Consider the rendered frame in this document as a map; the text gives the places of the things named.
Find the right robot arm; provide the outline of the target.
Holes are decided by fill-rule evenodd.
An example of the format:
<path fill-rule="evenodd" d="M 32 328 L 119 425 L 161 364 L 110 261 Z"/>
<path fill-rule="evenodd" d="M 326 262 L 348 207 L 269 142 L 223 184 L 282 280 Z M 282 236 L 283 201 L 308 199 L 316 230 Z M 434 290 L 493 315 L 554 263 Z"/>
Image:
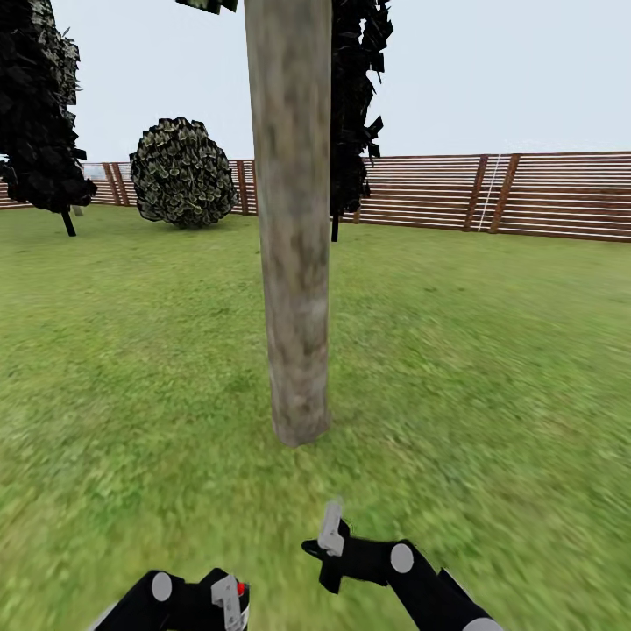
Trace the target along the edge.
<path fill-rule="evenodd" d="M 418 631 L 505 631 L 447 570 L 436 574 L 410 543 L 354 537 L 343 513 L 339 499 L 331 499 L 319 537 L 301 545 L 323 561 L 323 588 L 339 593 L 342 577 L 390 585 Z"/>

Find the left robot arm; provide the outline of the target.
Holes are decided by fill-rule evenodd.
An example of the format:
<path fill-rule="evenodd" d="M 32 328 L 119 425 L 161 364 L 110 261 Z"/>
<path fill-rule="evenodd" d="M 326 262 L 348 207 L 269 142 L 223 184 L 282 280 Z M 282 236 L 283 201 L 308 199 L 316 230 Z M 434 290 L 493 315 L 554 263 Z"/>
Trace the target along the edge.
<path fill-rule="evenodd" d="M 223 569 L 200 584 L 151 570 L 87 631 L 242 631 L 238 589 Z"/>

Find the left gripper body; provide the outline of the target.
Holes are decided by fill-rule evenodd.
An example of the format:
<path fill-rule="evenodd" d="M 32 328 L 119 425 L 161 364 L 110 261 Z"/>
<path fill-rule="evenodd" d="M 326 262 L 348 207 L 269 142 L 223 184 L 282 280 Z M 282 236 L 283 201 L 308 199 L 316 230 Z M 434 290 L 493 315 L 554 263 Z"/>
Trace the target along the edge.
<path fill-rule="evenodd" d="M 181 631 L 226 631 L 223 607 L 212 604 L 211 586 L 224 578 L 223 569 L 214 569 L 200 584 L 193 584 L 196 590 L 194 613 Z"/>

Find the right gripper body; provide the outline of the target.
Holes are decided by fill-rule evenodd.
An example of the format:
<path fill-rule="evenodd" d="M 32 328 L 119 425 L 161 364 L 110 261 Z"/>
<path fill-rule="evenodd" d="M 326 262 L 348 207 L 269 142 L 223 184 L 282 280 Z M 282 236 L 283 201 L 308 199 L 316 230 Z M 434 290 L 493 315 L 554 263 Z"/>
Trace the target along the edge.
<path fill-rule="evenodd" d="M 343 553 L 334 557 L 328 553 L 325 555 L 319 579 L 323 588 L 327 588 L 330 593 L 339 593 L 342 577 L 363 579 L 359 567 L 359 551 L 364 539 L 352 536 L 350 526 L 343 519 L 338 531 L 344 537 Z"/>

